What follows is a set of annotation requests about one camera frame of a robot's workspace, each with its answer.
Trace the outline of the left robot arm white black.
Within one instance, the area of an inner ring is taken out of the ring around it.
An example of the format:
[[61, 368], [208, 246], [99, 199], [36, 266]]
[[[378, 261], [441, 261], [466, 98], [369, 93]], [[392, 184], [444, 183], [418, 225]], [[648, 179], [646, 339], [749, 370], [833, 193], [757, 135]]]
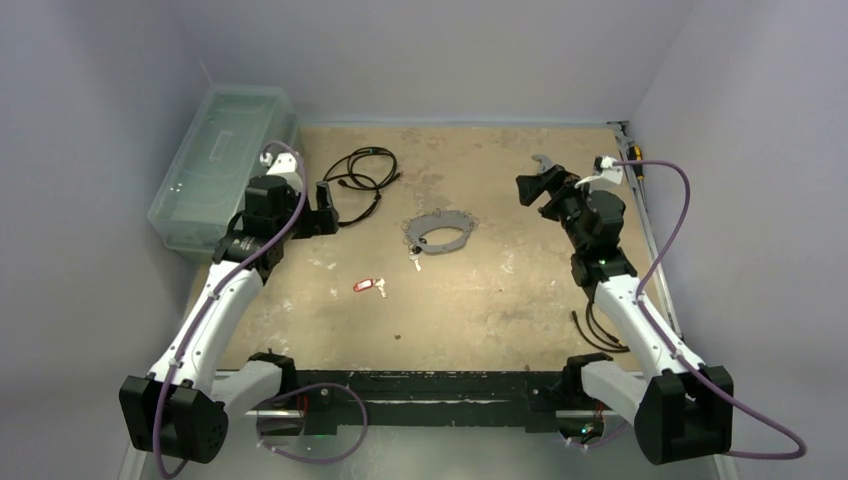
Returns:
[[315, 197], [312, 207], [292, 174], [248, 182], [244, 207], [218, 241], [188, 319], [148, 373], [127, 377], [119, 390], [135, 449], [208, 464], [223, 447], [232, 421], [263, 401], [275, 409], [295, 402], [296, 368], [285, 355], [255, 353], [228, 378], [215, 375], [247, 307], [283, 259], [285, 242], [338, 231], [327, 182], [317, 182]]

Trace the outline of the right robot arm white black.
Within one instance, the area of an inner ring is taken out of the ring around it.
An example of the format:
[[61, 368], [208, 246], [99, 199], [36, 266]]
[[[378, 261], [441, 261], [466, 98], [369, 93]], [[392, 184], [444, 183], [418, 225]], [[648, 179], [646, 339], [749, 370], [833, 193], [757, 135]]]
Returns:
[[645, 295], [619, 246], [625, 203], [560, 165], [519, 175], [516, 184], [523, 206], [549, 194], [538, 211], [569, 238], [575, 284], [613, 323], [643, 373], [637, 379], [605, 356], [572, 357], [561, 381], [564, 399], [576, 407], [594, 399], [610, 407], [633, 427], [655, 465], [728, 452], [733, 408], [723, 397], [732, 393], [733, 379], [722, 366], [704, 365]]

